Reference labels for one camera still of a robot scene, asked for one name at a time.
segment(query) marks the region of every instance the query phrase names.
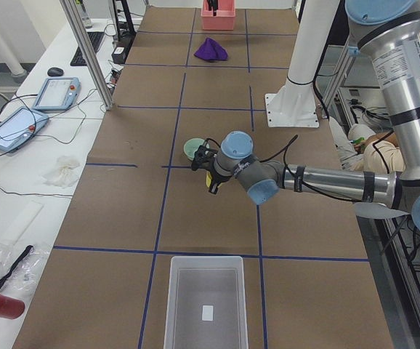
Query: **brown table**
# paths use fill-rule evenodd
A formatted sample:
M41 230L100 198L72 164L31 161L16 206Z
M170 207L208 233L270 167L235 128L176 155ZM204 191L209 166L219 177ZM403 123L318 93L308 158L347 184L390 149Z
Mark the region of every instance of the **brown table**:
M290 163L339 168L327 121L267 127L297 30L291 10L203 32L199 9L148 8L14 348L162 348L171 257L212 254L244 259L250 348L392 348L351 204L213 196L182 152L239 129L264 158L297 133ZM193 56L206 37L228 61Z

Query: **pink bin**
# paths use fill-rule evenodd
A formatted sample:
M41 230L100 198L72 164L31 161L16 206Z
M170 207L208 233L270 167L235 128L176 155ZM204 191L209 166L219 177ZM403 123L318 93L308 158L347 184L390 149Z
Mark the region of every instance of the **pink bin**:
M213 16L213 11L209 11L207 0L203 0L201 17L202 29L205 31L231 31L236 19L234 0L218 0L216 16Z

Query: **robotic arm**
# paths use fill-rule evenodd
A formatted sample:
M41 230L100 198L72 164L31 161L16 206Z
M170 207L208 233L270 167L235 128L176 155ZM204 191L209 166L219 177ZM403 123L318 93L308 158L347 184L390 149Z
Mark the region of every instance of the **robotic arm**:
M255 204L279 188L313 191L348 201L378 202L416 212L420 217L420 0L346 0L351 37L370 56L405 162L401 175L315 169L277 161L261 162L252 154L251 138L231 132L220 151L206 144L195 153L192 170L209 171L209 191L237 178ZM302 67L291 66L290 71ZM285 95L295 94L293 89ZM419 218L414 218L420 228Z

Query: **person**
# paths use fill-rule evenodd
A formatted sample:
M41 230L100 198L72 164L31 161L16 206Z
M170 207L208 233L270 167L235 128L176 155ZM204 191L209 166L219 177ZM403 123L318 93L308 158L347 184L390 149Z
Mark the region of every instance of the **person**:
M335 118L330 118L329 125L342 169L371 171L380 174L387 173L386 165L389 172L402 172L405 169L402 153L394 133L375 144L378 149L376 151L373 144L387 133L377 134L364 124L354 124L346 135Z

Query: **beige shirt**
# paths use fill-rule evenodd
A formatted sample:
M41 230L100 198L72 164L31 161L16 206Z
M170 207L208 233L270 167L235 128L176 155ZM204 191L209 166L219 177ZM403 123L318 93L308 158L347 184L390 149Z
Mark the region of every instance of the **beige shirt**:
M382 140L376 144L379 152L383 155L390 172L402 172L405 169L404 159L399 148L392 143ZM363 170L375 173L386 173L386 167L381 156L373 148L373 143L367 145L363 152Z

